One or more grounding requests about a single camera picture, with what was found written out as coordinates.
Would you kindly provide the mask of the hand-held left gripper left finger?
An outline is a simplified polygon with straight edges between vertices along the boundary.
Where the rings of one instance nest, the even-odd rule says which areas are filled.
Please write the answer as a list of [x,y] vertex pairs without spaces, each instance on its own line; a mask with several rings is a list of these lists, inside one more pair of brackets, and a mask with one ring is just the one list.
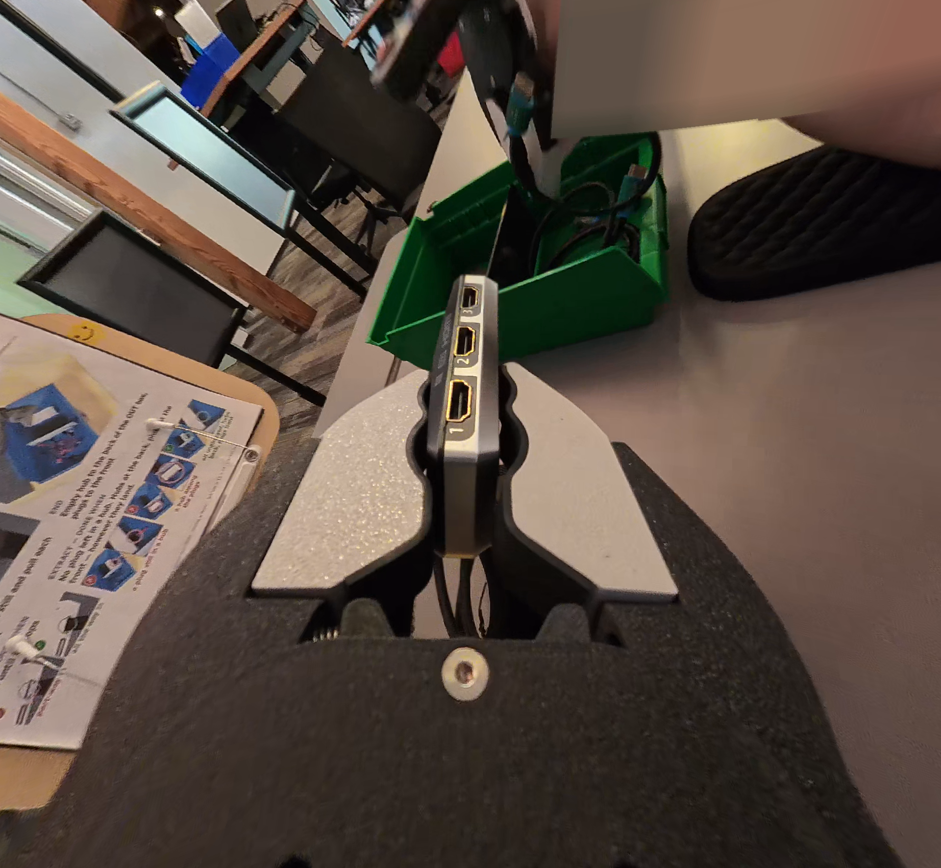
[[424,539],[430,488],[415,440],[426,385],[406,376],[328,427],[254,576],[255,594],[332,595]]

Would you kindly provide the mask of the silver port hub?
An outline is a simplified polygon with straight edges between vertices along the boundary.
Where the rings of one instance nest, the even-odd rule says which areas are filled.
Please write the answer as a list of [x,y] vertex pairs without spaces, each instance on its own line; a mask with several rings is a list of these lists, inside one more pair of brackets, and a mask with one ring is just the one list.
[[499,288],[453,282],[428,375],[427,474],[434,546],[475,558],[493,537],[500,463]]

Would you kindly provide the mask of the black round object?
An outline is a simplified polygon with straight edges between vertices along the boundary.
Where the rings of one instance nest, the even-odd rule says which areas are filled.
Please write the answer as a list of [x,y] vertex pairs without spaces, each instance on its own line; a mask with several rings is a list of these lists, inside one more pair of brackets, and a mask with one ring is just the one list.
[[695,212],[694,288],[789,296],[940,261],[940,173],[820,146],[736,180]]

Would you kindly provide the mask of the printed instruction sheet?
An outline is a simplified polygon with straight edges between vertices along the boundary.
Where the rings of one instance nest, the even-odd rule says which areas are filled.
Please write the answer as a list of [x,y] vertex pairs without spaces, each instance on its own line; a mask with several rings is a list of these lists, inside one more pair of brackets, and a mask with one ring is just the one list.
[[156,594],[248,481],[262,413],[2,317],[3,745],[80,747]]

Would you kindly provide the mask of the instruction sheet on stand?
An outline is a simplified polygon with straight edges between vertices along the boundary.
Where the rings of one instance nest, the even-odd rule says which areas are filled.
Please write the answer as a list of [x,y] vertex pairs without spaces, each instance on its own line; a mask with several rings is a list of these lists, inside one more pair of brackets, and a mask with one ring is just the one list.
[[[227,493],[213,521],[209,524],[210,529],[213,529],[246,494],[255,488],[279,431],[276,405],[259,386],[233,377],[217,368],[179,356],[97,321],[84,321],[67,315],[47,313],[25,317],[21,322],[68,339],[70,338],[67,333],[75,324],[95,323],[100,328],[99,340],[93,344],[78,343],[121,357],[142,368],[149,368],[191,386],[215,392],[227,399],[257,405],[261,409],[261,415],[249,440],[252,445],[256,446],[257,459],[253,463],[241,464],[240,475],[230,482]],[[75,753],[72,751],[3,745],[1,749],[2,811],[25,812],[43,808],[65,778],[74,757]]]

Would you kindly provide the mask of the green plastic bin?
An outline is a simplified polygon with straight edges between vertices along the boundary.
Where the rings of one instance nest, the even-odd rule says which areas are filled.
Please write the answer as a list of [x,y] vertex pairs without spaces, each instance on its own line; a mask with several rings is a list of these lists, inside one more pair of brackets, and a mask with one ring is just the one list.
[[[583,139],[563,163],[562,196],[594,180],[617,193],[632,165],[649,165],[646,135]],[[520,185],[505,162],[440,200],[426,218],[412,221],[371,322],[370,345],[416,367],[429,367],[453,282],[460,274],[486,272],[512,189],[520,190]],[[522,200],[535,232],[550,204],[526,193]],[[650,324],[669,293],[666,202],[660,174],[632,214],[631,221],[641,228],[638,262],[618,247],[578,254],[574,263],[533,275],[532,240],[520,241],[523,276],[500,287],[500,360],[519,360]],[[542,254],[554,253],[574,227],[570,217],[552,224]]]

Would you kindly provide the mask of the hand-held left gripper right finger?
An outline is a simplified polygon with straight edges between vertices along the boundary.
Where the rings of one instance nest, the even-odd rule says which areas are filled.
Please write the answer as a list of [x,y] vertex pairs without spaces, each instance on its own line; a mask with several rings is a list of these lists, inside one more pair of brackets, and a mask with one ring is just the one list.
[[677,587],[605,432],[522,365],[503,427],[519,448],[501,498],[509,571],[535,602],[671,603]]

